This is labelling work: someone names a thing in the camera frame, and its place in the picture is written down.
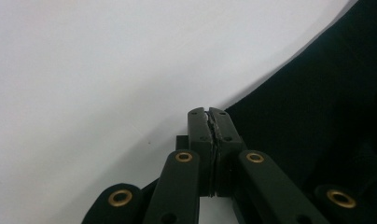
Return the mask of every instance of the round hole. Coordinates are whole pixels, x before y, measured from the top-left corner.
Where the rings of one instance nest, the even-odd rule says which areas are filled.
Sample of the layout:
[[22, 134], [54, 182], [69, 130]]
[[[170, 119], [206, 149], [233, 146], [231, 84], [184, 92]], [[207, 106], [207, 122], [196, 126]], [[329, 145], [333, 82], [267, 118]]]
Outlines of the round hole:
[[161, 217], [161, 222], [164, 224], [173, 224], [176, 223], [177, 217], [173, 213], [165, 214]]
[[329, 189], [326, 193], [328, 199], [337, 204], [340, 207], [344, 208], [354, 208], [356, 207], [356, 201], [351, 196], [347, 195], [346, 193], [337, 190], [337, 189]]
[[133, 194], [127, 189], [120, 189], [110, 194], [108, 202], [114, 207], [124, 206], [133, 198]]
[[297, 222], [299, 222], [300, 224], [313, 224], [311, 219], [308, 218], [307, 216], [298, 216]]
[[248, 153], [246, 155], [246, 158], [249, 160], [249, 161], [252, 161], [252, 162], [256, 162], [256, 163], [259, 163], [259, 162], [263, 162], [264, 161], [264, 157], [262, 157], [260, 154], [258, 153], [254, 153], [254, 152], [251, 152], [251, 153]]
[[177, 161], [186, 162], [192, 160], [192, 155], [188, 152], [180, 152], [176, 154], [175, 158]]

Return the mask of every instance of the brass screw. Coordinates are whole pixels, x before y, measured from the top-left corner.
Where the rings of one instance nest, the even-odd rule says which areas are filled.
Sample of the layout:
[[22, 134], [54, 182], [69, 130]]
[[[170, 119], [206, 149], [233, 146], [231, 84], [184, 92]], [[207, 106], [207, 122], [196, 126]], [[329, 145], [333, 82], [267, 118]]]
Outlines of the brass screw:
[[258, 154], [258, 153], [254, 153], [254, 152], [247, 153], [246, 158], [247, 158], [249, 161], [252, 161], [252, 162], [255, 162], [255, 163], [260, 163], [260, 162], [263, 162], [263, 161], [264, 161], [264, 157], [262, 157], [262, 156], [261, 156], [260, 154]]
[[188, 152], [180, 152], [176, 154], [175, 158], [177, 161], [187, 162], [192, 160], [192, 155]]
[[356, 207], [356, 201], [351, 196], [347, 195], [346, 193], [337, 190], [337, 189], [329, 189], [326, 193], [328, 199], [332, 202], [336, 203], [337, 205], [344, 207], [344, 208], [354, 208]]
[[[125, 198], [122, 199], [122, 200], [117, 200], [116, 196], [119, 195], [119, 194], [124, 194]], [[120, 206], [124, 206], [125, 204], [129, 203], [132, 198], [133, 198], [133, 194], [129, 190], [119, 189], [119, 190], [114, 191], [112, 194], [110, 194], [108, 201], [109, 201], [110, 205], [112, 205], [114, 207], [120, 207]]]

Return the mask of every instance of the white surface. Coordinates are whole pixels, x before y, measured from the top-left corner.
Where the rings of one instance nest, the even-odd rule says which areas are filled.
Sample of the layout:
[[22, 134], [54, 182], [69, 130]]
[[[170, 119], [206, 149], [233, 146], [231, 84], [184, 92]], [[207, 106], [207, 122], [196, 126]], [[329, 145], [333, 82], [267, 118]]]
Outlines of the white surface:
[[[251, 92], [342, 0], [0, 0], [0, 223], [80, 223], [160, 173], [187, 112]], [[202, 199], [200, 223], [236, 223]]]

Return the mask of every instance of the black fabric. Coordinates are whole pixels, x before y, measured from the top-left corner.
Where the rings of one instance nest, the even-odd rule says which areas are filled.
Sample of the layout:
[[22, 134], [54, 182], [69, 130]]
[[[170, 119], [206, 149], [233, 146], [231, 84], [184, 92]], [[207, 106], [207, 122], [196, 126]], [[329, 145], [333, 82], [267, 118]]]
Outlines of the black fabric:
[[357, 2], [226, 111], [300, 188], [338, 184], [377, 210], [377, 1]]

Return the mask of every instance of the brass ring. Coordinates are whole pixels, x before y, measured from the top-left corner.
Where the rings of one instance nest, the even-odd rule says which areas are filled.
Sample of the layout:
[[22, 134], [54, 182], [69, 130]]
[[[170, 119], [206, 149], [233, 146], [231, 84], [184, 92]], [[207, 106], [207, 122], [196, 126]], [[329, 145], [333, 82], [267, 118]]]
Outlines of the brass ring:
[[246, 158], [247, 158], [249, 161], [256, 162], [256, 163], [260, 163], [260, 162], [263, 162], [263, 161], [264, 161], [264, 157], [262, 157], [262, 156], [261, 156], [260, 154], [258, 154], [258, 153], [254, 153], [254, 152], [247, 153]]
[[344, 207], [344, 208], [354, 208], [356, 207], [356, 201], [351, 196], [347, 195], [346, 193], [337, 190], [337, 189], [329, 189], [327, 192], [328, 198], [336, 203], [337, 205]]
[[[122, 199], [122, 200], [116, 200], [115, 197], [118, 194], [125, 194], [125, 198]], [[114, 207], [120, 207], [120, 206], [124, 206], [125, 204], [129, 203], [132, 198], [133, 198], [133, 194], [129, 190], [120, 189], [120, 190], [116, 190], [112, 194], [110, 194], [108, 201], [109, 201], [110, 205], [112, 205]]]
[[176, 154], [175, 158], [177, 161], [187, 162], [192, 160], [192, 155], [188, 152], [180, 152]]

